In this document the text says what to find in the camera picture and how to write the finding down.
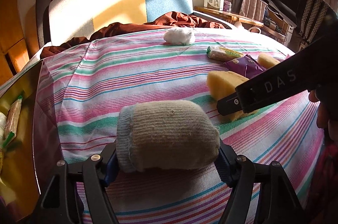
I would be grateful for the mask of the person right hand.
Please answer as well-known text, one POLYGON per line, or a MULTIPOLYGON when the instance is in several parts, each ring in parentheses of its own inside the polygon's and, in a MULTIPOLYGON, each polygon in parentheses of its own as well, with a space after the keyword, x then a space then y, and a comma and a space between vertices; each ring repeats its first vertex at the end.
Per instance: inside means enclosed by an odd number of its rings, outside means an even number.
POLYGON ((329 111, 321 101, 317 109, 317 127, 328 131, 329 137, 337 145, 337 120, 329 117, 329 111))

